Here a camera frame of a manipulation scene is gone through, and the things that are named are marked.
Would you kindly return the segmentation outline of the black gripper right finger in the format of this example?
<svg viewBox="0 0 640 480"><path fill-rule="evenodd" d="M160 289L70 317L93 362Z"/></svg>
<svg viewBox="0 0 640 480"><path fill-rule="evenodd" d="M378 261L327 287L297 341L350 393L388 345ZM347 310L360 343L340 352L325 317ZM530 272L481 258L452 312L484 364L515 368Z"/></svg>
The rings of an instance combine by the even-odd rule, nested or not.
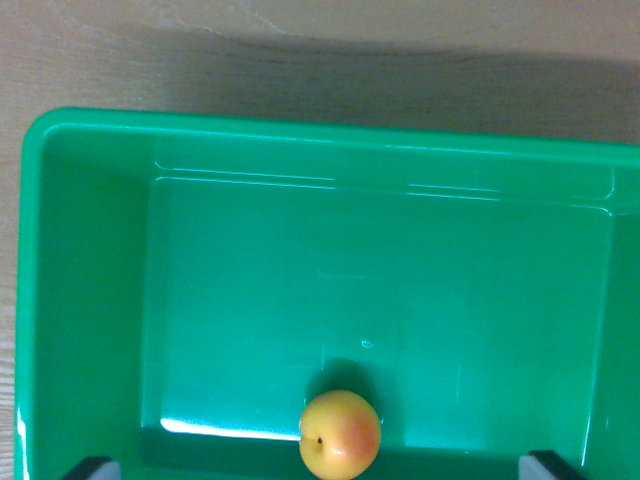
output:
<svg viewBox="0 0 640 480"><path fill-rule="evenodd" d="M519 480L582 480L582 474L553 450L533 450L518 461Z"/></svg>

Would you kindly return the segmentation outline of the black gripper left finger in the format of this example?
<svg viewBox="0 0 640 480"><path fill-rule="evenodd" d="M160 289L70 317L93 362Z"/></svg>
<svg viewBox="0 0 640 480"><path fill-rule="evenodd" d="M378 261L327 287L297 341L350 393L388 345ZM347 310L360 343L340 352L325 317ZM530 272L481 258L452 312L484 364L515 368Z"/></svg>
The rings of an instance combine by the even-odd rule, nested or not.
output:
<svg viewBox="0 0 640 480"><path fill-rule="evenodd" d="M61 480L120 480L120 463L108 456L92 456L82 459Z"/></svg>

